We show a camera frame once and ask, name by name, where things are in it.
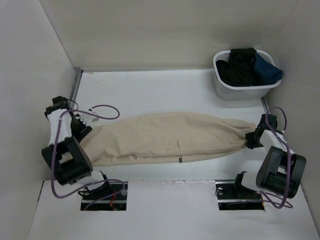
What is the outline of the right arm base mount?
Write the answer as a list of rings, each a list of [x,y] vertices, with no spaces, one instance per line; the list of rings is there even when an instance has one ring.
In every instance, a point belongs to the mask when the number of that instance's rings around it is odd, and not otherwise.
[[[236,186],[233,180],[216,181],[215,195],[220,211],[264,211],[262,196],[256,191],[244,186]]]

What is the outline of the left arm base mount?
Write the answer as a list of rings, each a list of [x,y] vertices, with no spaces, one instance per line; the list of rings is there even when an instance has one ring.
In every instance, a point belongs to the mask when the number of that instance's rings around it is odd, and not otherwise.
[[[79,191],[81,211],[125,211],[127,209],[128,182],[104,183],[97,189],[86,187]]]

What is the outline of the beige trousers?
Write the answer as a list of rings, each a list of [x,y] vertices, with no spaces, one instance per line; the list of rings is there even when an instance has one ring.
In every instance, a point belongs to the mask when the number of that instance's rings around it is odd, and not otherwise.
[[[190,163],[242,150],[255,128],[195,112],[153,113],[95,126],[80,145],[93,166]]]

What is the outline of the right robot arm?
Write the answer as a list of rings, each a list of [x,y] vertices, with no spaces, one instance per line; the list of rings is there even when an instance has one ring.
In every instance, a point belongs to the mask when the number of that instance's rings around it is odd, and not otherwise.
[[[282,197],[296,196],[307,160],[287,147],[283,132],[277,130],[277,117],[262,114],[253,132],[245,135],[247,148],[264,148],[267,154],[255,177],[255,186]]]

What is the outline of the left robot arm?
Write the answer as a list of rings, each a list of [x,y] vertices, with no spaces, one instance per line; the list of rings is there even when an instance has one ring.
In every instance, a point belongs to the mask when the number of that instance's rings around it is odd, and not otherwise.
[[[42,157],[60,185],[88,185],[77,193],[85,200],[108,199],[114,190],[107,176],[94,171],[81,141],[93,130],[78,114],[70,112],[70,100],[63,96],[52,99],[44,112],[50,124],[48,146],[41,150]]]

